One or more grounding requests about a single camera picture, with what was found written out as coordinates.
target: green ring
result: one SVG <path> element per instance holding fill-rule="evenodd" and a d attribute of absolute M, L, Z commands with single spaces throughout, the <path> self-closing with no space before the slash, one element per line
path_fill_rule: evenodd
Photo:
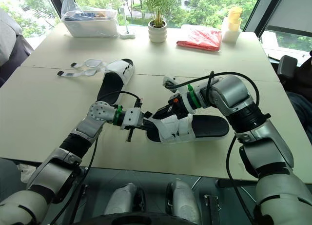
<path fill-rule="evenodd" d="M 122 111 L 122 107 L 121 107 L 121 105 L 119 104 L 118 107 L 117 107 L 115 116 L 114 116 L 113 125 L 117 125 L 117 121 L 118 121 L 118 118 L 119 118 L 119 115 L 120 115 L 121 111 Z"/>
<path fill-rule="evenodd" d="M 200 108 L 201 105 L 197 102 L 196 100 L 196 97 L 195 97 L 195 93 L 194 93 L 194 90 L 190 91 L 190 95 L 191 95 L 191 98 L 192 98 L 192 101 L 194 102 L 196 108 Z"/>

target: white storage box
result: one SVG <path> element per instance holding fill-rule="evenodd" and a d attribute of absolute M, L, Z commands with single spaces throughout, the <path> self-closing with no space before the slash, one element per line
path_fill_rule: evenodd
<path fill-rule="evenodd" d="M 101 14 L 105 17 L 89 18 L 92 20 L 74 20 L 77 11 L 67 12 L 62 17 L 62 22 L 67 27 L 68 31 L 73 37 L 114 37 L 118 35 L 117 32 L 117 11 L 105 10 L 105 11 L 84 11 L 85 14 Z"/>

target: yellow cup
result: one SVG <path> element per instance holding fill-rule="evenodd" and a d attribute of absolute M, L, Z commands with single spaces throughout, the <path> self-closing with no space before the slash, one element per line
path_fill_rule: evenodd
<path fill-rule="evenodd" d="M 241 21 L 238 19 L 229 19 L 229 30 L 238 31 Z"/>
<path fill-rule="evenodd" d="M 229 10 L 229 15 L 228 15 L 228 18 L 229 19 L 239 19 L 241 13 L 243 12 L 243 9 L 240 8 L 240 7 L 232 7 L 230 10 Z"/>

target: window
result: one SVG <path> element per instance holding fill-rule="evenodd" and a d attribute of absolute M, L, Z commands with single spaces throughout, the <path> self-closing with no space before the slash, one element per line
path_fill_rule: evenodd
<path fill-rule="evenodd" d="M 124 6 L 130 24 L 147 26 L 151 14 L 142 0 L 76 0 L 80 6 L 105 9 L 107 4 L 118 10 Z M 243 8 L 241 29 L 244 28 L 257 0 L 175 0 L 170 12 L 165 16 L 168 27 L 179 28 L 183 24 L 205 25 L 221 28 L 223 18 L 233 6 Z M 124 25 L 122 16 L 118 22 Z"/>
<path fill-rule="evenodd" d="M 262 47 L 266 54 L 276 60 L 284 55 L 298 59 L 298 66 L 310 58 L 312 37 L 286 32 L 266 30 L 261 36 Z"/>
<path fill-rule="evenodd" d="M 0 0 L 0 8 L 21 26 L 34 49 L 60 22 L 50 0 Z"/>

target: white flower pot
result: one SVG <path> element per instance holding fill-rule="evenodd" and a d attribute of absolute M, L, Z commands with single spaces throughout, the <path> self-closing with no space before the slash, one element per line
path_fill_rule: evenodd
<path fill-rule="evenodd" d="M 167 23 L 163 21 L 165 25 L 161 28 L 157 28 L 157 27 L 152 27 L 150 25 L 151 22 L 152 21 L 148 23 L 148 34 L 149 34 L 150 41 L 153 43 L 164 42 L 167 38 Z"/>

